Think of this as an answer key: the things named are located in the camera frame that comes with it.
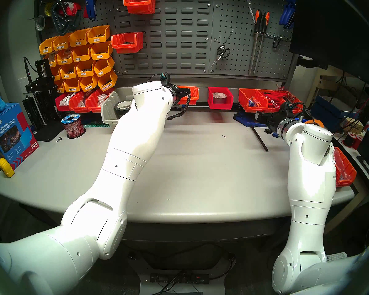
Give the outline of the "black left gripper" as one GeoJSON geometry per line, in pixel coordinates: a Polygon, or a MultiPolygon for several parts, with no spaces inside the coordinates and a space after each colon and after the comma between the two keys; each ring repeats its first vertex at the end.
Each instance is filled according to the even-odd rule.
{"type": "Polygon", "coordinates": [[[173,90],[173,105],[176,105],[180,100],[186,97],[186,94],[191,94],[190,88],[183,88],[178,86],[172,86],[173,90]]]}

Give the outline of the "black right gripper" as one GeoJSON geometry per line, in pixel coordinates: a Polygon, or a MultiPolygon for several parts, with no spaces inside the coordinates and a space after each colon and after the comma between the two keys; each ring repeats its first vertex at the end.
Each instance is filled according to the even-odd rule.
{"type": "Polygon", "coordinates": [[[265,122],[267,128],[274,133],[277,133],[278,126],[280,122],[284,119],[284,110],[273,112],[273,113],[264,113],[257,111],[255,113],[257,116],[257,122],[265,122]]]}

